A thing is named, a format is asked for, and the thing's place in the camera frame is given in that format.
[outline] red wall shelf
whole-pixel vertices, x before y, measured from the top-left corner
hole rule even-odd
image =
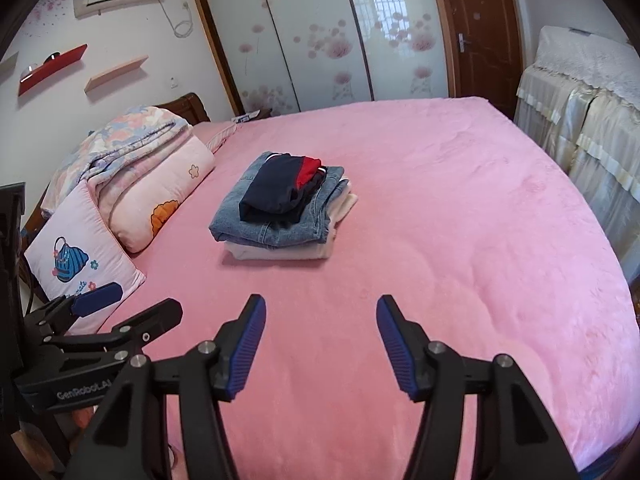
[[[28,89],[36,86],[40,81],[43,81],[52,74],[55,74],[58,70],[63,69],[65,66],[69,66],[76,61],[82,59],[82,54],[86,50],[86,44],[77,46],[76,48],[60,54],[57,58],[47,61],[42,66],[37,67],[36,70],[31,72],[27,77],[20,81],[20,88],[18,88],[18,95],[24,94]]]

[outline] pillow with blue bag print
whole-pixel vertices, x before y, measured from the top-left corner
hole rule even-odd
[[[144,281],[100,216],[83,180],[63,200],[24,252],[44,293],[84,294],[107,283],[122,287],[122,300],[79,318],[68,334],[95,333],[119,304]]]

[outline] white cable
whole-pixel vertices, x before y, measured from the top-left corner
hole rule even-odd
[[[188,20],[182,20],[175,27],[174,27],[174,24],[171,22],[171,19],[169,18],[169,15],[166,13],[166,10],[164,10],[164,5],[162,4],[162,2],[160,0],[158,0],[158,3],[160,4],[160,7],[162,7],[162,12],[164,12],[164,15],[166,16],[167,20],[169,21],[169,25],[171,25],[171,28],[174,31],[174,36],[176,38],[181,38],[181,39],[186,38],[188,35],[190,35],[193,32],[193,17],[191,15],[191,9],[189,8],[189,4],[187,2],[185,2],[183,4],[183,7],[185,9],[187,9],[187,12],[189,13],[189,19]],[[182,25],[189,25],[189,30],[187,30],[184,33],[178,32],[178,27],[181,27]]]

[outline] white folded garment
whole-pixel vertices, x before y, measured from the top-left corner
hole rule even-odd
[[[233,254],[236,260],[322,260],[331,256],[334,251],[336,235],[335,225],[342,220],[358,201],[358,196],[351,192],[351,182],[344,187],[343,192],[329,204],[329,235],[325,244],[309,242],[307,244],[266,249],[225,242],[225,249]]]

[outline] stack of folded clothes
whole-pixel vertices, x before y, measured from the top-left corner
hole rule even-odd
[[[357,200],[344,168],[265,152],[222,201],[209,230],[238,260],[328,258],[336,224]]]

